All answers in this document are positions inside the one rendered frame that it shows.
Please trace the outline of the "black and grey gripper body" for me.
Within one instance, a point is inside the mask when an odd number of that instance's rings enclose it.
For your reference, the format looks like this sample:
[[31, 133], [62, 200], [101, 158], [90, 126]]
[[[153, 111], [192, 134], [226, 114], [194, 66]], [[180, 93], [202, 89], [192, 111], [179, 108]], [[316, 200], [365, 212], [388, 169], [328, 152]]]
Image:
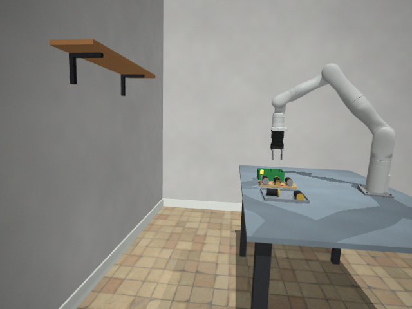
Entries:
[[284, 122], [273, 122], [272, 123], [272, 133], [271, 139], [272, 142], [270, 144], [271, 149], [283, 149], [283, 139], [284, 139], [284, 131], [287, 131], [287, 128], [284, 125]]

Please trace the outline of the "green open box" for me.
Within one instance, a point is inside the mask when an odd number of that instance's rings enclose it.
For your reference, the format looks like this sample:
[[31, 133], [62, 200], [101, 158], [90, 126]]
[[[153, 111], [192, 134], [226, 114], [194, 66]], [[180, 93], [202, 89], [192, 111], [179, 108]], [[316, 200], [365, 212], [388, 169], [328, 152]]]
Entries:
[[270, 182], [274, 182], [274, 177], [279, 177], [281, 182], [284, 182], [285, 173], [282, 169], [264, 169], [258, 168], [257, 169], [257, 178], [261, 181], [261, 174], [260, 170], [263, 170], [263, 176], [267, 176]]

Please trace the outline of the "tan battery holder board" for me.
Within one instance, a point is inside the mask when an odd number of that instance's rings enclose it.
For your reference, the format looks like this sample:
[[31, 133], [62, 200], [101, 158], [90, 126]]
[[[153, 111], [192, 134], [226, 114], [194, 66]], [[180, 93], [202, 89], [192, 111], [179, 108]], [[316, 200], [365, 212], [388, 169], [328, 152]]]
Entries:
[[276, 180], [275, 182], [268, 182], [268, 179], [264, 179], [264, 183], [262, 181], [263, 177], [263, 170], [260, 170], [261, 174], [261, 181], [258, 181], [260, 187], [277, 187], [277, 188], [289, 188], [289, 189], [296, 189], [297, 186], [295, 184], [292, 185], [293, 180], [288, 180], [288, 184], [286, 182], [281, 182], [281, 180]]

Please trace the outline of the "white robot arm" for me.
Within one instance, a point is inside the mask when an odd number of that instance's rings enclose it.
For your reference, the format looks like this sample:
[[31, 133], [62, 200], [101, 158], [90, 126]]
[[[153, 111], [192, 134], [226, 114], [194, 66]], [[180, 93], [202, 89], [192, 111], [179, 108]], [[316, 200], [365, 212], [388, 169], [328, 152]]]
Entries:
[[[275, 107], [275, 111], [272, 115], [272, 122], [284, 122], [285, 109], [288, 102], [295, 101], [327, 84], [330, 84], [335, 89], [346, 107], [373, 134], [365, 189], [374, 193], [388, 193], [391, 177], [389, 170], [396, 133], [379, 117], [367, 98], [348, 81], [338, 65], [327, 64], [322, 69], [320, 75], [274, 97], [272, 105]], [[383, 128], [381, 129], [380, 127]]]

